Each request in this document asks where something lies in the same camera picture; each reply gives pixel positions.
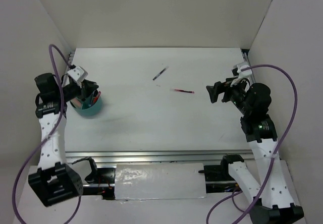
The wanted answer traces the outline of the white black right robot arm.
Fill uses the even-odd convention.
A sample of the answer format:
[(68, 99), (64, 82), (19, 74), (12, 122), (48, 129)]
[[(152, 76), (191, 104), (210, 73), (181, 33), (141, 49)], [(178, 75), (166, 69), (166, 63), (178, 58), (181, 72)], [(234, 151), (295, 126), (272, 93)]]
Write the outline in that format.
[(272, 101), (271, 90), (262, 83), (249, 85), (246, 79), (235, 85), (232, 82), (229, 78), (226, 82), (207, 86), (206, 90), (211, 103), (217, 102), (218, 96), (223, 94), (222, 102), (232, 102), (241, 112), (241, 128), (253, 153), (259, 180), (254, 178), (238, 154), (223, 156), (221, 176), (237, 182), (250, 205), (246, 213), (252, 223), (295, 223), (304, 217), (304, 212), (289, 192), (275, 150), (278, 137), (267, 113)]

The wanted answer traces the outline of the orange pink highlighter marker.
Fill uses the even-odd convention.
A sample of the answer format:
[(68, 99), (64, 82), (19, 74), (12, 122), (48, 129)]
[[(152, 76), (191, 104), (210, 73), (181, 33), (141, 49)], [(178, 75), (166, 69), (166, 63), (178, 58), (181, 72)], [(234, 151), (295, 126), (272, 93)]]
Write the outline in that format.
[(71, 100), (71, 103), (73, 104), (73, 106), (75, 107), (75, 108), (79, 108), (79, 109), (81, 109), (82, 108), (82, 105), (83, 105), (83, 103), (82, 102), (80, 102), (78, 99), (76, 99), (76, 98), (74, 98), (74, 99), (72, 99)]

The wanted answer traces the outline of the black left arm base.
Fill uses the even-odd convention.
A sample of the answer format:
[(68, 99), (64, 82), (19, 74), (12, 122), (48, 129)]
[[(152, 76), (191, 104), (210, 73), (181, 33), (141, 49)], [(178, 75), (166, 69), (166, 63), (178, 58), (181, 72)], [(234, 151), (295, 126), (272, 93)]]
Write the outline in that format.
[(84, 178), (84, 181), (88, 184), (108, 184), (111, 188), (111, 184), (115, 183), (115, 168), (98, 168), (95, 160), (92, 157), (84, 157), (72, 162), (72, 165), (78, 164), (82, 161), (87, 161), (90, 166), (90, 173)]

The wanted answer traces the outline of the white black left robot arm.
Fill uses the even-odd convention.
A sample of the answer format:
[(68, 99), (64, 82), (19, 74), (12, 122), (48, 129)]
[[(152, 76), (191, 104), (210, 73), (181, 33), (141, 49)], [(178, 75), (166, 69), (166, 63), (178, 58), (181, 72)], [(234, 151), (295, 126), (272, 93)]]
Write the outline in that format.
[(65, 127), (67, 102), (86, 100), (98, 89), (96, 82), (86, 79), (81, 67), (67, 72), (69, 83), (62, 86), (52, 73), (35, 78), (36, 116), (41, 126), (41, 151), (37, 171), (28, 176), (28, 183), (46, 207), (81, 196), (82, 180), (66, 162)]

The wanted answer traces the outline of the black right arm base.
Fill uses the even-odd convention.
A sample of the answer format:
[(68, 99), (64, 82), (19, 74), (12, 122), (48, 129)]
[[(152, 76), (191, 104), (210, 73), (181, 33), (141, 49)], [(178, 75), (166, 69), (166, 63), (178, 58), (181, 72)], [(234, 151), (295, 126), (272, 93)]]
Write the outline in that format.
[(234, 162), (244, 162), (244, 159), (239, 154), (224, 155), (219, 165), (205, 165), (199, 174), (204, 174), (207, 182), (228, 182), (234, 181), (229, 175), (229, 164)]

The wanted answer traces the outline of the blue pen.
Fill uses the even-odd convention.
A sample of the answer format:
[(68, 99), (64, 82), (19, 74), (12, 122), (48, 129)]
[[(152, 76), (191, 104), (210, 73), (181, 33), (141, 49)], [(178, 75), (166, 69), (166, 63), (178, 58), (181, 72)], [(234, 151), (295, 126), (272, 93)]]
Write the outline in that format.
[(89, 103), (88, 103), (88, 107), (92, 106), (92, 102), (93, 102), (93, 97), (94, 97), (94, 93), (92, 93), (89, 97)]

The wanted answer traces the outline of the red clear pen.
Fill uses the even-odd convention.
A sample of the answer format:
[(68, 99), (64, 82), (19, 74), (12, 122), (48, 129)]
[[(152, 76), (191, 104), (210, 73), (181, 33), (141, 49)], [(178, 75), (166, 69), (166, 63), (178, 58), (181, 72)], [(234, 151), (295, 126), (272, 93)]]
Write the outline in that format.
[(189, 91), (189, 90), (183, 90), (183, 89), (171, 89), (171, 91), (174, 91), (174, 92), (182, 92), (182, 93), (190, 93), (190, 94), (194, 94), (195, 92), (194, 91)]

